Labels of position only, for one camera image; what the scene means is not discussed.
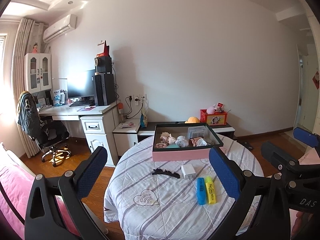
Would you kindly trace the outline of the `person's hand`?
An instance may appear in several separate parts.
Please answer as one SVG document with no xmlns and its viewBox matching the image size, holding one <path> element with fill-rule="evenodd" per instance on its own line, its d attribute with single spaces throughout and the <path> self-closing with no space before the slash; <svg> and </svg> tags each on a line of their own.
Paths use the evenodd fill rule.
<svg viewBox="0 0 320 240">
<path fill-rule="evenodd" d="M 302 230 L 302 228 L 308 223 L 311 217 L 312 214 L 310 213 L 298 211 L 296 213 L 296 220 L 291 230 L 291 237 L 295 237 L 295 235 L 297 235 Z"/>
</svg>

